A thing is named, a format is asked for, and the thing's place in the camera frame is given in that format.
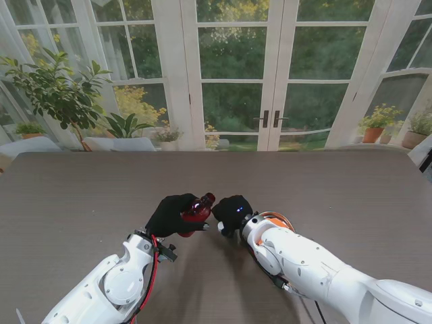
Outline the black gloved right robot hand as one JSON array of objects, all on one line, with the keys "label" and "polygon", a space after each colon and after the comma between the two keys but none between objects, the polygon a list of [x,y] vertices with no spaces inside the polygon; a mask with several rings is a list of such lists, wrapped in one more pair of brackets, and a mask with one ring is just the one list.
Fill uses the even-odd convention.
[{"label": "black gloved right robot hand", "polygon": [[213,208],[212,214],[216,220],[222,222],[221,234],[232,238],[234,232],[239,230],[244,218],[254,213],[250,203],[242,195],[223,198]]}]

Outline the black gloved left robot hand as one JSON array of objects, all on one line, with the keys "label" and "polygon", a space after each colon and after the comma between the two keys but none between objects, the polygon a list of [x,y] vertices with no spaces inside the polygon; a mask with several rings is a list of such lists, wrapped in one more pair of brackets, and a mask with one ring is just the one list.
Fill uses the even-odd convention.
[{"label": "black gloved left robot hand", "polygon": [[197,199],[191,193],[166,196],[145,225],[145,232],[158,238],[166,238],[172,234],[187,234],[209,229],[206,222],[185,221],[184,212]]}]

